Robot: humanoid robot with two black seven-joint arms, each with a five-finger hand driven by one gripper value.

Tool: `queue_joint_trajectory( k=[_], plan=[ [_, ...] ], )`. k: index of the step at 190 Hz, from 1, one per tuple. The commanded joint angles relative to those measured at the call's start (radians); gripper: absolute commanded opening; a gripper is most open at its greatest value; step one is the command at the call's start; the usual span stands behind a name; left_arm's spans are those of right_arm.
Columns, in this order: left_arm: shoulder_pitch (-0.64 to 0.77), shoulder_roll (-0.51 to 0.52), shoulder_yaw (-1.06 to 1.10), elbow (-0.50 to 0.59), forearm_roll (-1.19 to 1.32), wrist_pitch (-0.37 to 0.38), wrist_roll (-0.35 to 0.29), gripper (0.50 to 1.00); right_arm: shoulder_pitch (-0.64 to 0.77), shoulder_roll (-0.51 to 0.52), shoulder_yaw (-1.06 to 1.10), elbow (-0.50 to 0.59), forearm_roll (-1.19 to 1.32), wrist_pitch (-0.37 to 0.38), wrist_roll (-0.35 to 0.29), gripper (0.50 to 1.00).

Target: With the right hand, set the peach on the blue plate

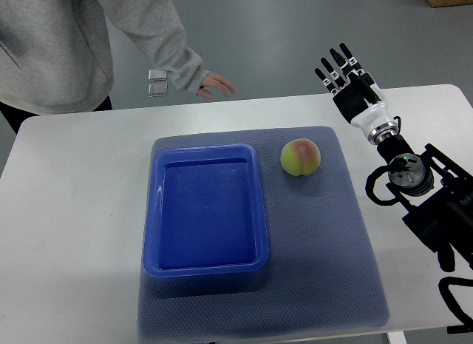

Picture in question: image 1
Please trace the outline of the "person's bare hand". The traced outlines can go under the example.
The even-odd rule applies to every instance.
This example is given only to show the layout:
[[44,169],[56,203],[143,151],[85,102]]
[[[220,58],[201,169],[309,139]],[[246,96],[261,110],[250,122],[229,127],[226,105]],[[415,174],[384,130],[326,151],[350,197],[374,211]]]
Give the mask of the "person's bare hand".
[[234,85],[226,77],[213,72],[204,77],[197,94],[202,98],[211,100],[214,97],[211,90],[218,90],[226,98],[237,93]]

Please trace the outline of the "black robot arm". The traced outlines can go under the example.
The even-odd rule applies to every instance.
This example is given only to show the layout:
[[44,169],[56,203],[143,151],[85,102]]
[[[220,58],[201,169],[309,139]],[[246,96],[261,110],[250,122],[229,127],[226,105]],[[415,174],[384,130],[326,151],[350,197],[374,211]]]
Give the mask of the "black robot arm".
[[367,139],[377,146],[385,165],[365,184],[367,197],[379,206],[400,203],[402,220],[411,232],[438,257],[448,274],[438,288],[450,312],[461,322],[449,334],[472,331],[472,317],[460,306],[451,286],[472,287],[472,280],[453,277],[455,256],[472,263],[472,175],[431,144],[416,154],[400,134],[399,117],[376,127]]

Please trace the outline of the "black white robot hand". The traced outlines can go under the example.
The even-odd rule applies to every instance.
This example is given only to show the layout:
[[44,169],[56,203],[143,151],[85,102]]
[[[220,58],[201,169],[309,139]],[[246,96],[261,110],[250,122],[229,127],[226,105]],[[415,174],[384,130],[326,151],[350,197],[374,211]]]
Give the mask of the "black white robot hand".
[[385,95],[344,43],[330,49],[333,62],[321,58],[316,76],[332,94],[333,103],[351,126],[359,128],[368,142],[378,145],[400,132],[400,123],[387,111]]

